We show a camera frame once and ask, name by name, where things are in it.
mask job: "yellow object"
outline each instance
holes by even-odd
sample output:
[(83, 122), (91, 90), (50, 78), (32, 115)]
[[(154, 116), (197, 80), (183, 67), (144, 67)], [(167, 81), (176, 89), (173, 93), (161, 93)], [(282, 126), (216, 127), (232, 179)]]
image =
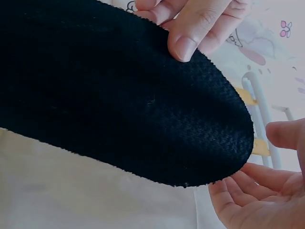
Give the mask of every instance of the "yellow object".
[[(247, 90), (238, 87), (234, 88), (246, 105), (257, 105), (257, 101), (255, 99), (252, 99), (251, 94)], [(254, 140), (252, 154), (260, 156), (270, 156), (268, 144), (264, 140), (256, 138)]]
[(258, 138), (254, 140), (254, 147), (252, 154), (259, 156), (271, 156), (267, 143), (264, 140)]
[(235, 87), (235, 90), (237, 91), (237, 93), (239, 94), (239, 96), (241, 97), (241, 99), (244, 101), (245, 104), (257, 105), (257, 101), (252, 99), (251, 94), (247, 90), (237, 87)]

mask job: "white metal frame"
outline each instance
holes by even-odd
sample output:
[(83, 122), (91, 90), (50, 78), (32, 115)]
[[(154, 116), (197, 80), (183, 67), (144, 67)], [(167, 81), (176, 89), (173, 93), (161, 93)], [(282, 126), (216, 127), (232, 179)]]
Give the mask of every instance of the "white metal frame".
[(271, 155), (272, 165), (270, 166), (269, 157), (262, 156), (263, 165), (267, 167), (273, 167), (274, 169), (281, 169), (282, 163), (279, 155), (278, 148), (271, 144), (266, 137), (265, 127), (269, 122), (272, 122), (270, 115), (270, 108), (276, 109), (277, 111), (284, 112), (289, 121), (294, 120), (289, 107), (281, 107), (278, 105), (268, 105), (262, 87), (253, 72), (247, 72), (242, 78), (242, 85), (247, 90), (252, 99), (256, 100), (257, 105), (250, 106), (249, 111), (251, 113), (257, 137), (266, 141)]

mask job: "white fabric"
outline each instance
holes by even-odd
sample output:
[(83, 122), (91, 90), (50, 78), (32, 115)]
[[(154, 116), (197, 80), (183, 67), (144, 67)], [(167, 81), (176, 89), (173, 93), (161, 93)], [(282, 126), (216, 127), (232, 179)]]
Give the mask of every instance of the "white fabric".
[[(130, 0), (107, 3), (135, 10)], [(277, 85), (272, 88), (276, 94), (295, 94), (286, 103), (302, 99), (297, 91), (301, 86), (294, 85), (300, 83), (294, 81), (295, 70), (291, 62), (285, 64), (290, 52), (268, 28), (250, 15), (237, 32), (209, 56), (224, 75), (240, 86), (241, 77), (251, 70), (265, 88)], [(259, 36), (271, 40), (271, 46), (251, 42)], [(282, 65), (286, 66), (284, 75)], [(155, 184), (5, 130), (0, 130), (0, 135), (1, 229), (224, 228), (207, 186), (184, 189)], [(261, 163), (257, 156), (251, 160)]]

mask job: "black fabric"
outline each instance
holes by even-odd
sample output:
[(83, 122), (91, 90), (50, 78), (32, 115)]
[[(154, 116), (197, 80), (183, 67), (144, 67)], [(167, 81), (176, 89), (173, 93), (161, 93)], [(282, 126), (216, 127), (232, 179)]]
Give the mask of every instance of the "black fabric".
[(167, 35), (95, 0), (2, 2), (0, 126), (172, 186), (233, 174), (250, 115), (204, 55), (174, 60)]

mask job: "hand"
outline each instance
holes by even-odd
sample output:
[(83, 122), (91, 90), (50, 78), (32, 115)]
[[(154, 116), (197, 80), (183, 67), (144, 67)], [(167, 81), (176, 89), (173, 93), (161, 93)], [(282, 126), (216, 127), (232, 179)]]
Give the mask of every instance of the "hand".
[[(270, 123), (267, 137), (277, 147), (296, 149), (305, 168), (305, 119)], [(209, 185), (218, 218), (228, 229), (303, 229), (302, 173), (246, 164), (231, 177)]]
[(188, 62), (196, 48), (209, 54), (224, 43), (250, 11), (250, 3), (251, 0), (137, 0), (139, 11), (135, 14), (169, 30), (170, 53), (177, 60)]

